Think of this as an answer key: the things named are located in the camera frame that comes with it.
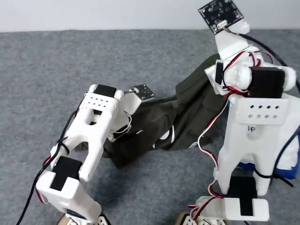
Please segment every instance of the white wall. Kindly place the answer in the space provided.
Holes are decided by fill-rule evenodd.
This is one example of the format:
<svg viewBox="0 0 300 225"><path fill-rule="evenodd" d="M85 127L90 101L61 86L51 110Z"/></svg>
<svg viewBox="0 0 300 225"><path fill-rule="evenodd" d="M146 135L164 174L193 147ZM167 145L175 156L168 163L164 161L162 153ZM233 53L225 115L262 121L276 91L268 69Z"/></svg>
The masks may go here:
<svg viewBox="0 0 300 225"><path fill-rule="evenodd" d="M206 29L210 0L0 0L0 32ZM251 28L300 28L300 0L235 0Z"/></svg>

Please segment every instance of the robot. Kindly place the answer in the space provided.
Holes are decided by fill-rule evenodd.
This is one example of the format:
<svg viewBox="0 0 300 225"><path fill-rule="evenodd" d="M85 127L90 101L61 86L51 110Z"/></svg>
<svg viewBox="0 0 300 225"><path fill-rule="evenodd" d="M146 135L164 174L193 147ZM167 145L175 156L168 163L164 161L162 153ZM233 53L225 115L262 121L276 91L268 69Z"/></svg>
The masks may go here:
<svg viewBox="0 0 300 225"><path fill-rule="evenodd" d="M181 224L268 221L268 202L258 196L267 194L280 157L287 148L279 143L280 136L285 133L291 136L290 142L296 141L292 137L299 131L300 99L283 93L295 86L296 72L286 64L267 63L263 54L272 58L274 52L270 49L263 52L247 42L245 38L249 39L249 36L245 34L249 32L249 25L231 0L214 0L199 12L215 35L220 55L216 64L205 73L214 92L226 95L227 101L197 143L216 165L214 181L208 188L212 197L200 197L195 205L190 205L192 211ZM153 98L154 93L145 85L132 87L129 91L92 85L51 149L51 156L37 174L30 194L36 188L41 201L47 200L65 213L69 218L68 225L109 225L101 205L84 191L82 182L92 179L105 140L114 142L124 135L131 128L131 116L140 104ZM225 142L216 158L200 145L200 139L227 105ZM82 142L89 146L85 161L67 157ZM253 177L232 177L235 167L247 155L254 160ZM221 194L213 190L216 181ZM21 223L29 201L17 224Z"/></svg>
<svg viewBox="0 0 300 225"><path fill-rule="evenodd" d="M268 221L268 202L258 196L267 194L270 181L285 149L294 143L297 158L299 142L294 139L300 130L300 99L283 93L295 86L296 72L288 67L270 48L245 35L249 25L230 0L214 0L200 8L199 13L215 35L220 60L205 70L218 95L226 95L221 112L199 136L201 151L212 157L216 167L214 181L209 185L211 197L200 197L192 211L182 219L187 225L223 225L223 220ZM268 52L250 45L262 45ZM262 54L269 55L267 63ZM273 55L282 64L273 64ZM200 145L201 137L229 105L224 145L218 158ZM280 137L291 137L286 144ZM253 177L234 177L233 170L244 157L255 164ZM218 182L222 194L213 191Z"/></svg>

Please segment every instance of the circuit board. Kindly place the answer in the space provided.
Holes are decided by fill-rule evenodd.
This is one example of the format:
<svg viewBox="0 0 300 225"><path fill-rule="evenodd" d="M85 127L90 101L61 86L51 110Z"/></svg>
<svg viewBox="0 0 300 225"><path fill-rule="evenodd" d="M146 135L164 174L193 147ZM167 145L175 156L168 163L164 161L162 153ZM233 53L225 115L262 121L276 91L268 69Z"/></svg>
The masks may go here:
<svg viewBox="0 0 300 225"><path fill-rule="evenodd" d="M232 0L214 0L198 11L214 34L244 18Z"/></svg>

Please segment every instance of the gray carpet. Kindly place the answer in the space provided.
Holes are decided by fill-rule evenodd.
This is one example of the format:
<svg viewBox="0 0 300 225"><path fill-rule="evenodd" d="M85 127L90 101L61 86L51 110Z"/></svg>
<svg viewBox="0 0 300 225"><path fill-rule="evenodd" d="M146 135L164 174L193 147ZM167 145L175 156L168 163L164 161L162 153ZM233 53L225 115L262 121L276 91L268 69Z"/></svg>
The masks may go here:
<svg viewBox="0 0 300 225"><path fill-rule="evenodd" d="M300 30L250 34L300 70ZM167 97L213 53L215 42L208 30L0 34L0 223L16 223L42 161L91 84L127 90L146 83L159 98ZM290 93L297 95L296 90ZM220 149L222 133L208 148ZM73 153L79 159L85 155ZM197 148L157 150L122 170L101 159L85 187L113 225L173 225L188 204L207 194L212 169L210 158ZM276 180L269 189L270 222L265 224L298 224L300 181L293 183L291 189ZM59 216L34 194L23 224L54 225Z"/></svg>

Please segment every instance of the green fabric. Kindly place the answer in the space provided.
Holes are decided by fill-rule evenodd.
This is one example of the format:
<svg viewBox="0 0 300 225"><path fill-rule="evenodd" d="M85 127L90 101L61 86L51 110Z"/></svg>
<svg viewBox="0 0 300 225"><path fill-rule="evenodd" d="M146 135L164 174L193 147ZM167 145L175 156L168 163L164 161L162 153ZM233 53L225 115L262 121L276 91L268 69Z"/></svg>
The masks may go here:
<svg viewBox="0 0 300 225"><path fill-rule="evenodd" d="M171 98L170 101L143 104L132 116L130 131L115 142L105 142L105 152L117 167L122 167L152 150L154 144L155 149L179 150L188 148L197 140L225 102L223 96L214 93L204 72L218 58L217 54L209 57L176 86L177 100ZM171 143L173 128L174 141ZM168 130L168 137L160 140ZM213 134L212 127L201 139L201 143L208 144Z"/></svg>

